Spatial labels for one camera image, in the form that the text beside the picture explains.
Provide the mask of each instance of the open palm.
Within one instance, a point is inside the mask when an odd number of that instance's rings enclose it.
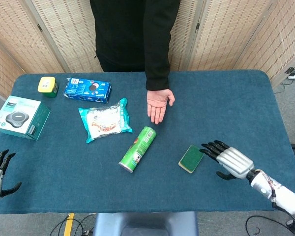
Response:
[[[163,121],[168,100],[170,106],[175,102],[174,94],[169,89],[147,91],[147,115],[155,124]]]

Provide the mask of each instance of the yellow container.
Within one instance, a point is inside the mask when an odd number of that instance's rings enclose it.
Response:
[[[58,85],[55,77],[41,77],[38,85],[38,91],[47,97],[56,97],[58,92]]]

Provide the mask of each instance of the floor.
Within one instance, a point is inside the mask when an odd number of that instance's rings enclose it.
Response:
[[[295,81],[284,81],[286,85],[280,85],[274,90],[277,92],[276,99],[281,110],[282,118],[288,132],[291,143],[295,144]],[[198,212],[199,233],[201,236],[243,236],[247,235],[245,222],[251,215],[267,216],[285,224],[289,217],[278,211],[248,211],[248,212]],[[87,214],[75,214],[75,219],[81,221]],[[83,221],[82,226],[85,230],[91,230],[94,226],[96,215],[89,216]],[[8,214],[0,215],[0,236],[48,236],[52,229],[63,219],[66,214]],[[74,235],[78,223],[73,223]],[[282,226],[270,222],[263,218],[252,218],[249,220],[247,229],[250,235],[259,236],[289,236],[293,235]],[[57,227],[52,236],[58,235]],[[77,236],[82,234],[78,228]]]

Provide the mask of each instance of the plastic snack bag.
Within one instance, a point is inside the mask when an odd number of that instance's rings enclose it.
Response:
[[[88,132],[87,144],[110,134],[132,133],[129,115],[126,110],[127,99],[123,98],[116,105],[102,108],[79,108],[79,112]]]

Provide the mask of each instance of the green sponge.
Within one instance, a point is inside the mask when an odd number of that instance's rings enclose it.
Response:
[[[178,164],[185,171],[193,173],[199,162],[201,161],[202,157],[203,153],[199,152],[199,148],[191,145]]]

